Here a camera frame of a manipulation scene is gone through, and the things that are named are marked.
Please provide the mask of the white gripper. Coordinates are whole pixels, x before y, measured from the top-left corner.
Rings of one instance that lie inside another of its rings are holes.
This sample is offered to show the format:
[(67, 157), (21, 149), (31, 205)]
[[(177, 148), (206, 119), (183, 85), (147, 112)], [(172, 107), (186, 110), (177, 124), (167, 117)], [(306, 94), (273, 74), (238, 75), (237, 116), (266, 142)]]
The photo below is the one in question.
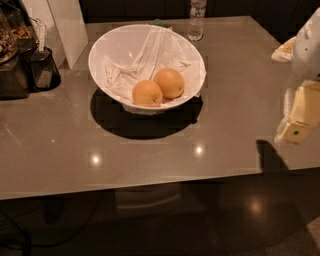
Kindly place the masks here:
[(303, 83), (289, 88), (284, 95), (283, 119), (275, 142), (302, 143), (320, 123), (320, 8), (317, 8), (295, 37), (279, 46), (271, 55), (277, 62), (292, 62)]

